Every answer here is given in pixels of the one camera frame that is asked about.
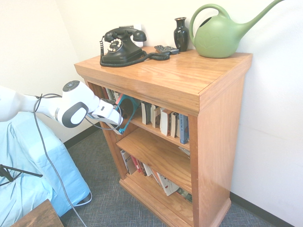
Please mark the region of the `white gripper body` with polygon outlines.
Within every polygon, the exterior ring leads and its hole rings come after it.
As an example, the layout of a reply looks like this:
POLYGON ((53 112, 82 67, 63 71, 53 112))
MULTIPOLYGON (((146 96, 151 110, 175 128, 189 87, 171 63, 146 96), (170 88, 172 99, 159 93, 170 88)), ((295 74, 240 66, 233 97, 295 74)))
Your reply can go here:
POLYGON ((119 127, 123 122, 121 114, 115 107, 103 100, 100 100, 98 107, 91 113, 91 118, 119 127))

